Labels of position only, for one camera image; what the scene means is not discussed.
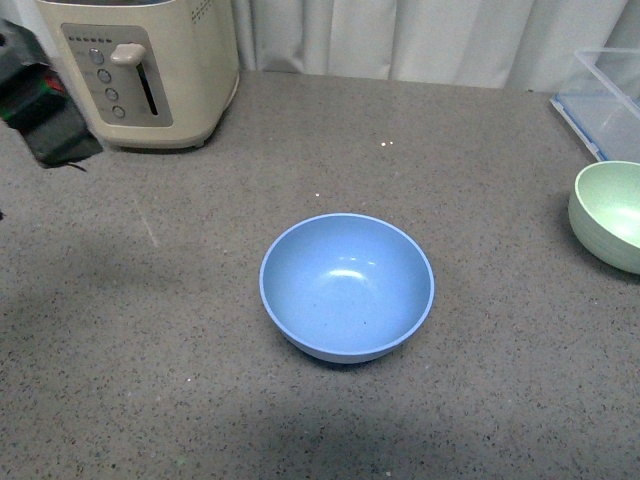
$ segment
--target curtain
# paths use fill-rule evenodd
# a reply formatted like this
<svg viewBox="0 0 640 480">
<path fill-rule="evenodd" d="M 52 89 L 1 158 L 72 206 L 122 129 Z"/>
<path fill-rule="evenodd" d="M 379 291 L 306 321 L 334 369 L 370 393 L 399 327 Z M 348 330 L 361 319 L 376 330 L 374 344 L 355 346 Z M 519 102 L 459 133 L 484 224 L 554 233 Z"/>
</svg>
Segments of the curtain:
<svg viewBox="0 0 640 480">
<path fill-rule="evenodd" d="M 250 70 L 554 92 L 576 49 L 640 48 L 640 0 L 231 1 Z M 55 56 L 34 0 L 0 8 Z"/>
</svg>

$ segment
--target clear plastic container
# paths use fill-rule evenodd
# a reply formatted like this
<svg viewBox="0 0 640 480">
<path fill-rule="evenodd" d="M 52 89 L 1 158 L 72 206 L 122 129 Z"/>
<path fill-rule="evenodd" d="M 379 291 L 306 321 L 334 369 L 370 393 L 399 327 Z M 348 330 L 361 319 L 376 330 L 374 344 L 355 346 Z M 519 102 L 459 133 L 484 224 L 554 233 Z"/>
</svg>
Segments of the clear plastic container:
<svg viewBox="0 0 640 480">
<path fill-rule="evenodd" d="M 640 163 L 640 50 L 579 50 L 551 103 L 598 161 Z"/>
</svg>

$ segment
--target toaster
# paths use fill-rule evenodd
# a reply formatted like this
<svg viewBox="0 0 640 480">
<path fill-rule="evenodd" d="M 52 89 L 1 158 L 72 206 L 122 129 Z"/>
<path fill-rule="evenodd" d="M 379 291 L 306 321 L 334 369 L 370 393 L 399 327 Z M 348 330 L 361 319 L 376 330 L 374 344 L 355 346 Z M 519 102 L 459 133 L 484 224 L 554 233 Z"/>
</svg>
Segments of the toaster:
<svg viewBox="0 0 640 480">
<path fill-rule="evenodd" d="M 87 122 L 133 148 L 202 146 L 238 86 L 230 0 L 37 0 Z"/>
</svg>

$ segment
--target bowl rim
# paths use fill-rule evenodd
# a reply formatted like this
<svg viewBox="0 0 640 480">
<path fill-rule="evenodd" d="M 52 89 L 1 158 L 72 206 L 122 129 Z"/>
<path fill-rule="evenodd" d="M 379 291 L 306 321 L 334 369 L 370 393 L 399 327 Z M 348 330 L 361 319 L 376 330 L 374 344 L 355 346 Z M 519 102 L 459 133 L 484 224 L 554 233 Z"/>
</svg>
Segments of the bowl rim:
<svg viewBox="0 0 640 480">
<path fill-rule="evenodd" d="M 587 215 L 589 215 L 589 218 L 591 220 L 593 220 L 600 228 L 602 228 L 605 232 L 607 232 L 609 235 L 611 235 L 612 237 L 616 238 L 620 242 L 623 242 L 625 245 L 628 245 L 628 246 L 630 246 L 631 248 L 634 248 L 634 249 L 640 249 L 640 245 L 636 245 L 635 243 L 630 242 L 629 240 L 626 240 L 625 238 L 622 238 L 621 236 L 615 234 L 614 232 L 609 230 L 607 227 L 605 227 L 602 224 L 602 222 L 589 209 L 589 207 L 584 202 L 584 199 L 582 198 L 582 195 L 580 193 L 580 188 L 578 186 L 579 186 L 580 179 L 582 178 L 582 176 L 588 170 L 591 170 L 593 168 L 603 168 L 602 166 L 603 165 L 607 165 L 607 164 L 610 164 L 610 165 L 633 165 L 632 168 L 639 168 L 640 169 L 640 163 L 629 162 L 629 161 L 626 161 L 626 160 L 605 160 L 603 162 L 592 163 L 591 165 L 587 165 L 582 170 L 580 170 L 580 173 L 578 173 L 578 175 L 576 176 L 576 179 L 575 179 L 575 181 L 573 183 L 573 191 L 575 192 L 575 195 L 576 195 L 576 198 L 578 200 L 578 203 L 580 204 L 582 209 L 585 211 L 585 213 Z"/>
<path fill-rule="evenodd" d="M 395 231 L 396 233 L 400 234 L 402 237 L 404 237 L 406 240 L 409 241 L 409 243 L 413 246 L 413 248 L 416 249 L 416 251 L 420 254 L 420 257 L 422 258 L 422 261 L 424 262 L 424 266 L 427 269 L 427 273 L 429 274 L 429 283 L 431 284 L 431 289 L 430 289 L 430 293 L 429 293 L 429 300 L 427 301 L 427 305 L 424 309 L 424 311 L 422 312 L 422 314 L 420 315 L 420 318 L 414 323 L 414 325 L 407 331 L 405 332 L 402 336 L 398 337 L 397 339 L 388 342 L 386 344 L 380 345 L 378 347 L 372 348 L 372 349 L 368 349 L 368 350 L 359 350 L 359 351 L 344 351 L 344 350 L 328 350 L 324 347 L 319 347 L 317 345 L 314 345 L 312 342 L 309 342 L 308 340 L 305 340 L 303 338 L 301 338 L 300 336 L 294 334 L 293 332 L 291 332 L 287 327 L 285 327 L 282 322 L 280 322 L 280 320 L 278 320 L 278 317 L 275 315 L 275 313 L 273 312 L 273 310 L 271 309 L 271 306 L 269 305 L 269 302 L 267 300 L 265 291 L 264 291 L 264 271 L 266 268 L 266 265 L 269 261 L 269 258 L 271 257 L 271 253 L 273 252 L 273 250 L 277 247 L 277 245 L 282 241 L 282 239 L 284 239 L 287 235 L 289 235 L 289 233 L 291 233 L 292 231 L 302 227 L 303 225 L 306 225 L 307 223 L 311 223 L 311 222 L 315 222 L 318 220 L 323 220 L 323 219 L 327 219 L 327 218 L 332 218 L 332 217 L 352 217 L 352 218 L 361 218 L 361 219 L 365 219 L 368 221 L 372 221 L 375 223 L 378 223 L 380 225 L 383 225 L 387 228 L 390 228 L 391 230 Z M 403 343 L 405 340 L 407 340 L 409 337 L 411 337 L 411 335 L 413 335 L 416 330 L 418 330 L 418 328 L 420 328 L 420 326 L 422 326 L 422 324 L 424 323 L 424 321 L 427 318 L 427 315 L 429 314 L 429 312 L 431 311 L 431 307 L 433 305 L 433 299 L 434 299 L 434 295 L 435 295 L 435 278 L 433 275 L 433 269 L 431 268 L 431 264 L 429 263 L 429 260 L 427 259 L 427 256 L 425 255 L 425 253 L 422 251 L 422 249 L 420 248 L 420 246 L 417 244 L 417 242 L 415 240 L 413 240 L 409 235 L 407 235 L 405 232 L 403 232 L 402 230 L 400 230 L 398 227 L 385 222 L 384 220 L 380 220 L 379 218 L 375 218 L 375 217 L 371 217 L 368 215 L 362 215 L 359 213 L 327 213 L 324 215 L 318 215 L 315 217 L 311 217 L 311 218 L 307 218 L 299 223 L 296 223 L 295 225 L 289 227 L 287 230 L 285 230 L 282 234 L 280 234 L 280 236 L 278 236 L 278 238 L 271 244 L 271 246 L 269 247 L 269 249 L 267 250 L 267 253 L 265 253 L 264 258 L 262 260 L 262 265 L 260 266 L 260 296 L 262 297 L 262 303 L 265 307 L 265 309 L 267 310 L 267 313 L 269 314 L 269 316 L 271 317 L 271 320 L 273 320 L 273 322 L 278 326 L 278 328 L 290 339 L 292 339 L 295 342 L 300 343 L 301 345 L 304 345 L 306 348 L 312 349 L 314 351 L 317 352 L 322 352 L 323 354 L 326 355 L 331 355 L 331 356 L 335 356 L 335 357 L 345 357 L 345 358 L 354 358 L 354 357 L 365 357 L 365 356 L 371 356 L 371 355 L 375 355 L 381 352 L 385 352 L 388 350 L 391 350 L 395 347 L 397 347 L 398 345 L 400 345 L 401 343 Z"/>
</svg>

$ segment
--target light green bowl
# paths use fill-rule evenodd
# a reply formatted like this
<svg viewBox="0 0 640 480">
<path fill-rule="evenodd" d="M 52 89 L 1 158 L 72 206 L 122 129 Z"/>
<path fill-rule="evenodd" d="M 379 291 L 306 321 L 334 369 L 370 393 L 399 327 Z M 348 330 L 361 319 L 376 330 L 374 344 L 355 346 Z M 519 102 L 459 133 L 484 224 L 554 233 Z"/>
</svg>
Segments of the light green bowl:
<svg viewBox="0 0 640 480">
<path fill-rule="evenodd" d="M 584 168 L 571 192 L 569 221 L 600 260 L 640 274 L 640 163 L 607 161 Z"/>
</svg>

